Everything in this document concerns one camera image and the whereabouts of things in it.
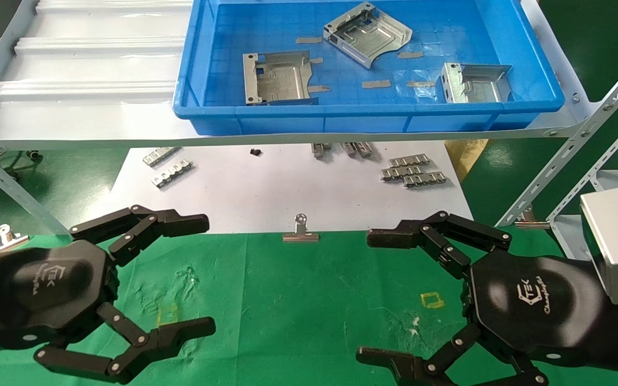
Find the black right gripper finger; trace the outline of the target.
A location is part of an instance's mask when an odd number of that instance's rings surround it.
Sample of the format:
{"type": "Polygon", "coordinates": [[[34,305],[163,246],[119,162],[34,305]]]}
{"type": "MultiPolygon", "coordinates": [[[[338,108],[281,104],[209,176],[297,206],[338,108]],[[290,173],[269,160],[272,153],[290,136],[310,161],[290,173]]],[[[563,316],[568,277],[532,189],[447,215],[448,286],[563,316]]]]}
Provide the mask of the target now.
{"type": "Polygon", "coordinates": [[[471,266],[466,256],[452,241],[480,251],[507,251],[512,237],[499,229],[440,211],[424,220],[402,220],[395,229],[371,229],[367,245],[371,248],[420,248],[437,261],[455,279],[467,279],[471,266]]]}
{"type": "MultiPolygon", "coordinates": [[[[484,337],[484,330],[469,323],[442,345],[429,359],[414,354],[360,346],[356,360],[368,366],[389,369],[397,385],[456,385],[446,371],[484,337]]],[[[548,377],[524,354],[510,356],[515,375],[480,385],[548,385],[548,377]]]]}

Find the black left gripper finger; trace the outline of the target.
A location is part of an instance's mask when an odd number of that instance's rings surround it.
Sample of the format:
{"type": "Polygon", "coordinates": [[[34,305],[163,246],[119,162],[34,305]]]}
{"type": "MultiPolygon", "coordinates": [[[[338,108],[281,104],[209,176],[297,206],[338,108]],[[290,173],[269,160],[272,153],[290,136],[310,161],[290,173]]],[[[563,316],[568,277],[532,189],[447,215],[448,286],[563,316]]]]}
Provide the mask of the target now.
{"type": "Polygon", "coordinates": [[[66,344],[48,344],[36,352],[36,362],[57,374],[128,384],[152,362],[177,356],[188,340],[216,332],[211,317],[169,323],[145,332],[108,302],[98,307],[97,315],[128,342],[122,354],[111,359],[67,350],[66,344]]]}
{"type": "Polygon", "coordinates": [[[154,211],[133,205],[72,226],[69,232],[73,240],[93,244],[116,239],[108,247],[109,256],[115,265],[125,266],[162,236],[180,237],[208,230],[209,218],[203,213],[182,216],[175,209],[154,211]]]}

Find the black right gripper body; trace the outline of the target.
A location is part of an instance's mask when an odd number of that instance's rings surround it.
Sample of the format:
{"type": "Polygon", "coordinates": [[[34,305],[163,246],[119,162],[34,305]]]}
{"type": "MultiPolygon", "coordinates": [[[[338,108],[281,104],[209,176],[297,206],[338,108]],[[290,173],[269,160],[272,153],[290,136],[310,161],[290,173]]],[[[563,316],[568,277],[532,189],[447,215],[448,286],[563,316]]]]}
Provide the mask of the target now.
{"type": "Polygon", "coordinates": [[[507,362],[618,372],[618,305],[591,262],[495,250],[471,264],[465,293],[481,344],[507,362]]]}

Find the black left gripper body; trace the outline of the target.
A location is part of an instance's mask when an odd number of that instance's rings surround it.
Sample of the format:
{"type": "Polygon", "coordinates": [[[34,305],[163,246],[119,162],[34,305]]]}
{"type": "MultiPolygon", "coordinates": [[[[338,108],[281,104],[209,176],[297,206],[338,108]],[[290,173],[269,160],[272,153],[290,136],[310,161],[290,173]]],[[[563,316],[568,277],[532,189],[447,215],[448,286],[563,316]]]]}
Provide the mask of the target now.
{"type": "Polygon", "coordinates": [[[0,350],[81,342],[118,286],[108,253],[86,240],[0,253],[0,350]]]}

